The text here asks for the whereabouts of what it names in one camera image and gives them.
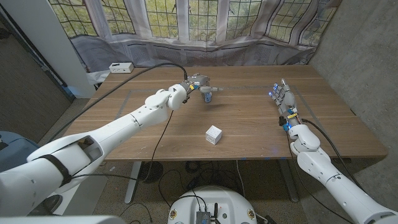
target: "table leg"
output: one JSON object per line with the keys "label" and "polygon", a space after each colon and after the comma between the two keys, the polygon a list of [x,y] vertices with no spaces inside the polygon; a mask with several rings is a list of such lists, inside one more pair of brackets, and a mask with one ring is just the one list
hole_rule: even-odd
{"label": "table leg", "polygon": [[[132,164],[132,169],[131,169],[131,178],[138,178],[139,171],[141,169],[141,161],[133,162]],[[136,193],[136,187],[137,187],[138,181],[136,180],[129,180],[129,185],[127,186],[126,190],[126,197],[124,198],[124,203],[130,204],[132,202],[132,199],[134,197],[134,193]]]}
{"label": "table leg", "polygon": [[297,194],[297,190],[293,181],[293,176],[292,173],[290,172],[290,167],[289,164],[287,163],[287,160],[286,159],[278,160],[278,164],[280,170],[282,171],[282,175],[284,176],[287,191],[289,192],[290,195],[290,200],[292,202],[299,202],[299,196]]}

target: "small white box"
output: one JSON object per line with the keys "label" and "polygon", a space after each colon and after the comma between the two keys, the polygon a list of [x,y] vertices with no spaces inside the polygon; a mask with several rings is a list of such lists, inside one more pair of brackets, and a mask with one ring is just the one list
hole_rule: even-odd
{"label": "small white box", "polygon": [[217,144],[218,140],[220,140],[221,138],[222,133],[222,130],[218,129],[214,125],[211,125],[209,130],[207,130],[206,132],[206,140],[213,144]]}
{"label": "small white box", "polygon": [[134,66],[131,62],[129,63],[112,63],[109,66],[109,69],[112,73],[131,73],[134,69]]}

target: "white cube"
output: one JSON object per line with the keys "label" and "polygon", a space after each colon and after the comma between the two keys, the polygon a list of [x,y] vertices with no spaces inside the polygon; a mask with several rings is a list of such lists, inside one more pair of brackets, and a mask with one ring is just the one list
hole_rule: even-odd
{"label": "white cube", "polygon": [[218,140],[221,138],[221,134],[223,133],[222,130],[218,129],[216,126],[212,125],[209,130],[206,132],[206,140],[217,144]]}

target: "blue chair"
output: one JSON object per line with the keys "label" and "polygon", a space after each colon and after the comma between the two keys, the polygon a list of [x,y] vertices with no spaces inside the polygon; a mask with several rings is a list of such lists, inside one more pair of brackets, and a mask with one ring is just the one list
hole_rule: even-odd
{"label": "blue chair", "polygon": [[[39,147],[19,134],[0,131],[0,172],[25,164],[27,157]],[[53,195],[45,199],[29,215],[52,215],[61,202],[61,195]]]}
{"label": "blue chair", "polygon": [[26,163],[26,158],[40,146],[9,131],[0,131],[0,172]]}

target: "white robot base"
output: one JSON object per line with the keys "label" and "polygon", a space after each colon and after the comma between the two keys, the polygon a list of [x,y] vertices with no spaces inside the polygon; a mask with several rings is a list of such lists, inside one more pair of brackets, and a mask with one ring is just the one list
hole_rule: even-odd
{"label": "white robot base", "polygon": [[[215,185],[197,187],[193,191],[195,193],[189,191],[181,196],[192,197],[181,198],[172,204],[168,224],[210,224],[210,220],[215,223],[257,223],[252,205],[237,192]],[[200,198],[196,198],[195,194],[206,202],[207,212],[205,204]],[[198,201],[202,212],[199,212]]]}

